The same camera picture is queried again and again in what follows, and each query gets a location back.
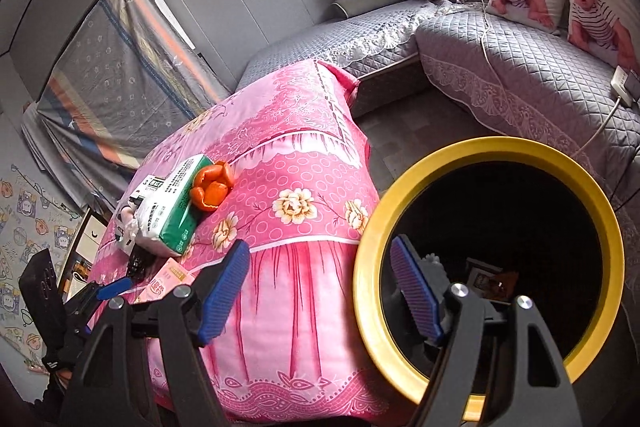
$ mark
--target gray quilted bedspread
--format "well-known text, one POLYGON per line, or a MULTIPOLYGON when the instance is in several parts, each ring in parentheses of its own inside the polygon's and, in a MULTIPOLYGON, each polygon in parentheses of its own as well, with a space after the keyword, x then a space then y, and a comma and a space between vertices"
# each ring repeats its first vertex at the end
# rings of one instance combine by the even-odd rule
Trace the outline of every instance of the gray quilted bedspread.
MULTIPOLYGON (((431 82, 465 103, 487 127, 506 135, 546 143, 574 155, 614 107, 613 68, 564 38, 488 16, 487 64, 479 44, 482 14, 474 11, 422 24, 416 39, 431 82)), ((623 176, 613 199, 640 187, 640 116, 620 107, 605 130, 580 154, 581 163, 607 196, 623 176)), ((640 194, 617 214, 625 241, 626 281, 640 296, 640 194)))
POLYGON ((362 77, 415 55, 414 33, 420 23, 457 9, 461 7, 448 1, 409 0, 313 26, 254 55, 238 89, 306 58, 325 60, 362 77))

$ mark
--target yellow ring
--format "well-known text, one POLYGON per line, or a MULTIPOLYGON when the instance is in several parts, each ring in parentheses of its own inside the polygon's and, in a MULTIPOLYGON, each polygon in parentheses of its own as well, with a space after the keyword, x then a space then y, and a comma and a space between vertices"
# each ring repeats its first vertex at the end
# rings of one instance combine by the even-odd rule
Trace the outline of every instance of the yellow ring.
MULTIPOLYGON (((405 359, 386 326, 380 299, 380 269, 386 244, 404 209, 428 185, 447 172, 489 161, 519 162, 556 177, 582 202, 598 233, 602 286, 585 334, 564 359, 571 382, 593 362, 618 313, 624 283, 620 227, 603 191, 582 167, 556 149, 522 138, 476 138, 440 149, 411 167, 386 192, 362 236, 353 273, 356 319, 367 350, 385 378, 416 404, 429 380, 405 359)), ((483 395, 471 395, 464 419, 478 421, 483 405, 483 395)))

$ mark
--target pink blanket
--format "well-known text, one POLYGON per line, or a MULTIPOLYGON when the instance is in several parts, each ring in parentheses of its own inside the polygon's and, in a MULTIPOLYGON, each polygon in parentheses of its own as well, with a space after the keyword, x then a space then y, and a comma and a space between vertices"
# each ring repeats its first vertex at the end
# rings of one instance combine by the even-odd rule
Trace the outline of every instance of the pink blanket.
MULTIPOLYGON (((196 275, 219 263, 235 239, 252 252, 225 331, 202 350, 233 419, 405 420, 389 421, 389 408, 401 400, 370 361, 353 312, 356 248, 378 203, 366 137, 348 109, 357 84, 314 60, 275 71, 160 144, 126 193, 146 175, 166 176, 197 153, 234 168, 236 187, 206 216, 180 259, 196 275)), ((111 282, 124 275, 126 264, 112 221, 92 278, 111 282)), ((149 360, 158 402, 171 407, 157 340, 150 341, 149 360)))

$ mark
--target plug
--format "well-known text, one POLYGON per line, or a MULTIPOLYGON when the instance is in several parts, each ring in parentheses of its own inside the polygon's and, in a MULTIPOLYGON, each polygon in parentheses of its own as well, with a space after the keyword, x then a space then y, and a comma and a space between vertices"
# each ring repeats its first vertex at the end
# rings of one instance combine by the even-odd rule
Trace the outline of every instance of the plug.
POLYGON ((633 80, 636 82, 638 81, 638 78, 634 74, 629 75, 625 70, 618 66, 613 74, 613 78, 611 79, 611 87, 620 97, 620 102, 625 107, 631 107, 634 103, 634 97, 625 88, 629 76, 632 76, 633 80))

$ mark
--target tissue pack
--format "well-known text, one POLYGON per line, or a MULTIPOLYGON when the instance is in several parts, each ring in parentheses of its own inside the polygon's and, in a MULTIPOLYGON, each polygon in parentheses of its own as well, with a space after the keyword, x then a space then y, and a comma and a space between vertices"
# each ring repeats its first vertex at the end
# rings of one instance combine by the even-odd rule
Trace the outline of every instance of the tissue pack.
POLYGON ((158 257, 178 257, 187 248, 201 212, 191 204, 189 190, 196 173, 212 165, 204 154, 187 158, 145 194, 136 210, 136 244, 158 257))

